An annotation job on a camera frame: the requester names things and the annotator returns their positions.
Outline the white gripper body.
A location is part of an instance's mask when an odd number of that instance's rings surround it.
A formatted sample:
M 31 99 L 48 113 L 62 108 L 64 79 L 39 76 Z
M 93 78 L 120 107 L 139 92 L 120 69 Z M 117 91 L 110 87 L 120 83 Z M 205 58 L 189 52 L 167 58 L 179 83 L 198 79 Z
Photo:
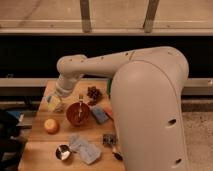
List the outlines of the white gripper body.
M 68 97 L 74 90 L 79 77 L 65 77 L 60 75 L 55 84 L 55 92 L 59 97 Z

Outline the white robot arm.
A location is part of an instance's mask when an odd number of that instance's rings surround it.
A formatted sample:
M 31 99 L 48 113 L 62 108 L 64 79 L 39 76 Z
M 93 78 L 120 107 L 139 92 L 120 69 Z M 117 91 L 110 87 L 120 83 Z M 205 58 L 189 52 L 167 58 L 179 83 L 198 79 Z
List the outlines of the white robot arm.
M 181 111 L 186 57 L 169 46 L 88 58 L 64 56 L 55 93 L 67 97 L 83 75 L 108 77 L 126 171 L 189 171 Z

